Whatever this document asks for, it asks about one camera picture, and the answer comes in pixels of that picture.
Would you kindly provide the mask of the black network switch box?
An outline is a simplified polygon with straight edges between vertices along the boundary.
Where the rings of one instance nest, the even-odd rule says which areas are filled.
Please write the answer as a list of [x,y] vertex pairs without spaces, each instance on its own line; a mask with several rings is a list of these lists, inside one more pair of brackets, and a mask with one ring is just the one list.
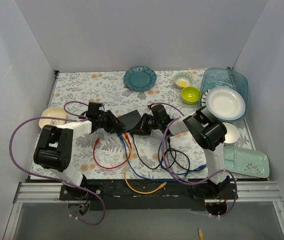
[[132,128],[134,128],[141,120],[141,115],[137,110],[134,110],[117,117],[117,119],[125,125],[124,127],[120,127],[118,130],[116,130],[117,134],[122,134],[129,132]]

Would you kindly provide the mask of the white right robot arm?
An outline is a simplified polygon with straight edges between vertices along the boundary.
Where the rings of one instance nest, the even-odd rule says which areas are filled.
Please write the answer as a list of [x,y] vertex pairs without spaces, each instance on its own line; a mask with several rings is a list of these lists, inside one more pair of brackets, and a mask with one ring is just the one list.
[[230,183],[225,169],[223,146],[227,133],[225,125],[203,106],[193,114],[174,120],[163,105],[151,107],[152,114],[145,113],[129,131],[133,135],[149,136],[153,130],[160,130],[166,137],[190,132],[196,143],[204,150],[208,174],[208,192],[214,199],[226,193]]

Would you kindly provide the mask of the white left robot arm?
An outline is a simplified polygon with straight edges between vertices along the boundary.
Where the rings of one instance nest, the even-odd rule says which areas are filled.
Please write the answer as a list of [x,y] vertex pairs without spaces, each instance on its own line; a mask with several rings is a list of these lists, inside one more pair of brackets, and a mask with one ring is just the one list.
[[35,164],[49,169],[70,186],[71,194],[77,200],[87,196],[88,188],[83,184],[85,176],[72,163],[73,140],[98,129],[112,134],[125,127],[110,110],[104,110],[102,103],[90,102],[87,107],[87,111],[78,115],[75,121],[43,126],[34,153]]

